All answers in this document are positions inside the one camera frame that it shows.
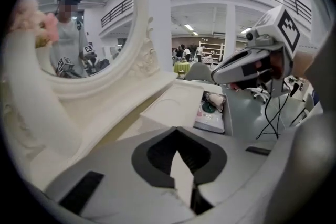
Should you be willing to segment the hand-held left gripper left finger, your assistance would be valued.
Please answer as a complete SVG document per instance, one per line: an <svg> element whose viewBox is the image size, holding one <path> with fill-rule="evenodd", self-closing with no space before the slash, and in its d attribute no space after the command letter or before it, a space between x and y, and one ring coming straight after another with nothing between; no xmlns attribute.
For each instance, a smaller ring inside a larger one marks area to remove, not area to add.
<svg viewBox="0 0 336 224"><path fill-rule="evenodd" d="M184 223L195 217L177 195L162 148L175 128L122 139L59 174L48 198L94 223Z"/></svg>

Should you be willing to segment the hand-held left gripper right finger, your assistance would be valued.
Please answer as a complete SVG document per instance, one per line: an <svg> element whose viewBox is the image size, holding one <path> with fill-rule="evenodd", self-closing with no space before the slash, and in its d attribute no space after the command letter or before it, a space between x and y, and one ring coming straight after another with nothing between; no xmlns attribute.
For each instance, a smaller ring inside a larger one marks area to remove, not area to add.
<svg viewBox="0 0 336 224"><path fill-rule="evenodd" d="M227 155L227 162L219 176L210 183L199 186L201 195L212 206L217 206L226 201L231 195L239 190L259 170L266 160L266 156L246 151L250 146L271 150L275 141L248 141L233 136L220 135L187 128L202 138L219 145Z"/></svg>

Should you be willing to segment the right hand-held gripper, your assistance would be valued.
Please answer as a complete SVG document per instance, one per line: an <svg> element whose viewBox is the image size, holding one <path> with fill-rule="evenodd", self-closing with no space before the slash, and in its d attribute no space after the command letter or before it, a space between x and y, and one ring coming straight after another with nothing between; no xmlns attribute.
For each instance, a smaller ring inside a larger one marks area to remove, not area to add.
<svg viewBox="0 0 336 224"><path fill-rule="evenodd" d="M242 90L261 86L273 98L287 93L285 77L291 74L300 36L283 5L267 11L246 33L246 49L225 58L212 71L213 81Z"/></svg>

